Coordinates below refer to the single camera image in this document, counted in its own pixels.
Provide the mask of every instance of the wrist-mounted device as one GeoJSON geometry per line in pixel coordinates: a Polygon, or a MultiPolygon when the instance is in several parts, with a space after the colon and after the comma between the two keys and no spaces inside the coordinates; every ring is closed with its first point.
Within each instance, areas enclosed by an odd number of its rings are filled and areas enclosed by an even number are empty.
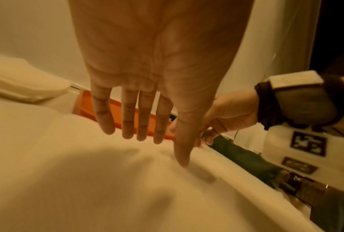
{"type": "Polygon", "coordinates": [[[258,122],[267,130],[287,122],[313,128],[336,124],[344,116],[344,83],[336,76],[304,71],[271,76],[258,83],[258,122]]]}

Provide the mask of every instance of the white pillow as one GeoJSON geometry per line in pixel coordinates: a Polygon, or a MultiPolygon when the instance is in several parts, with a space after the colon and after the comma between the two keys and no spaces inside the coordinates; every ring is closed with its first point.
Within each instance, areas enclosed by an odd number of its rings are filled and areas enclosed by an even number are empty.
{"type": "Polygon", "coordinates": [[[20,58],[0,57],[0,95],[27,102],[67,92],[70,82],[31,66],[20,58]]]}

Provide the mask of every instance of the human hand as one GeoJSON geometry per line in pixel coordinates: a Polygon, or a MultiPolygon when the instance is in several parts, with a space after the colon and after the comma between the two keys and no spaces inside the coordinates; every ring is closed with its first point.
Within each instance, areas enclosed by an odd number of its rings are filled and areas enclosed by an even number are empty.
{"type": "Polygon", "coordinates": [[[177,161],[187,166],[201,120],[238,50],[252,0],[69,0],[84,61],[91,77],[96,119],[115,131],[109,109],[113,87],[122,87],[122,135],[148,133],[160,91],[154,142],[164,139],[173,105],[177,161]]]}
{"type": "MultiPolygon", "coordinates": [[[[207,145],[213,144],[213,139],[228,131],[235,131],[253,126],[257,123],[259,98],[254,89],[219,95],[212,107],[202,120],[200,134],[209,127],[212,129],[204,136],[207,145]]],[[[169,127],[175,132],[178,118],[169,127]]],[[[195,146],[201,146],[200,138],[195,140],[195,146]]]]}

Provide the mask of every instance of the orange object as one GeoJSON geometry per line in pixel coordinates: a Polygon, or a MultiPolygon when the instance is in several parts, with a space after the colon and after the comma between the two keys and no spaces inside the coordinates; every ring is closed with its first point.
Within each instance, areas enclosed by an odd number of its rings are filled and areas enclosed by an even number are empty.
{"type": "MultiPolygon", "coordinates": [[[[110,109],[112,116],[114,117],[115,127],[121,129],[121,103],[115,100],[110,99],[110,109]]],[[[89,118],[93,121],[97,121],[93,111],[92,99],[91,99],[91,92],[88,90],[81,90],[78,100],[76,102],[74,108],[74,114],[89,118]]],[[[134,118],[134,134],[138,129],[138,117],[139,111],[135,109],[135,118],[134,118]]],[[[151,114],[149,120],[149,129],[148,129],[148,136],[154,136],[154,128],[156,126],[156,116],[151,114]]],[[[171,133],[166,133],[164,139],[166,140],[174,140],[175,136],[171,133]]]]}

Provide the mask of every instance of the green fabric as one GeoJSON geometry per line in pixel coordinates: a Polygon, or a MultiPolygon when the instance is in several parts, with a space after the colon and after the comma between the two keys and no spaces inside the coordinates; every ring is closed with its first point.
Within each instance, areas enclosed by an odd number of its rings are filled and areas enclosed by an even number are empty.
{"type": "Polygon", "coordinates": [[[209,147],[274,188],[273,181],[282,170],[280,167],[268,163],[261,156],[231,143],[223,136],[216,137],[213,145],[209,147]]]}

